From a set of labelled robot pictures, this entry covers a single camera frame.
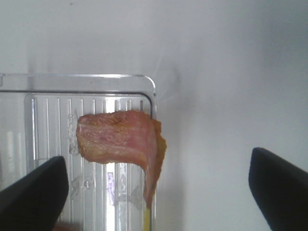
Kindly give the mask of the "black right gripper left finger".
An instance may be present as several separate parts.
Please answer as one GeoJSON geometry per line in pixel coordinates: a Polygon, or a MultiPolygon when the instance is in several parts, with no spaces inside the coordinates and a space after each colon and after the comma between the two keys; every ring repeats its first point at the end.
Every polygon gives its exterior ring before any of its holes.
{"type": "Polygon", "coordinates": [[[53,230],[68,190],[65,160],[53,157],[0,192],[0,229],[53,230]]]}

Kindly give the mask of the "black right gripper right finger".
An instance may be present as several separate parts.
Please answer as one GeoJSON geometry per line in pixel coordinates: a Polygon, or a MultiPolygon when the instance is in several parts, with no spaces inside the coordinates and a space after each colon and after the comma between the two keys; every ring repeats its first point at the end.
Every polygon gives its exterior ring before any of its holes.
{"type": "Polygon", "coordinates": [[[249,188],[273,231],[308,229],[308,174],[261,147],[252,150],[249,188]]]}

